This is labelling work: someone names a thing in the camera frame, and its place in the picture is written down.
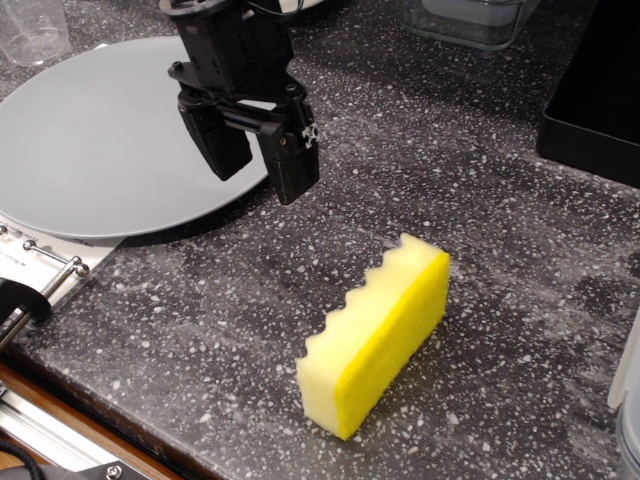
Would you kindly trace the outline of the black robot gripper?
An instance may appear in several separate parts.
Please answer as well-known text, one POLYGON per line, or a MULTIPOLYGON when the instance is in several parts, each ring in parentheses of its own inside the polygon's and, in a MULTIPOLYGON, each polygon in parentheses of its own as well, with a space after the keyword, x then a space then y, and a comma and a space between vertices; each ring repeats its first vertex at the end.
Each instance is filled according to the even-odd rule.
POLYGON ((162 1, 188 59, 169 70, 179 112, 198 150, 222 181, 253 159, 244 131, 257 134, 282 205, 319 180, 319 132, 306 90, 288 73, 293 48, 277 1, 162 1))

